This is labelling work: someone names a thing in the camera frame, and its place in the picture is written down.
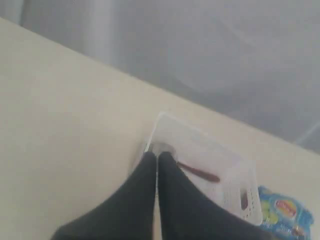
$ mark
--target chips bag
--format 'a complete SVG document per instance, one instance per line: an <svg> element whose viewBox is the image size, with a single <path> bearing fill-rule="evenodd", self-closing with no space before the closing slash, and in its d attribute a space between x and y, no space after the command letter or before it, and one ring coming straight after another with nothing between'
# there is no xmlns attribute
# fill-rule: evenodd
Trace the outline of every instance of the chips bag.
<svg viewBox="0 0 320 240"><path fill-rule="evenodd" d="M262 229L283 240L311 240L312 214L292 197L258 188L263 213Z"/></svg>

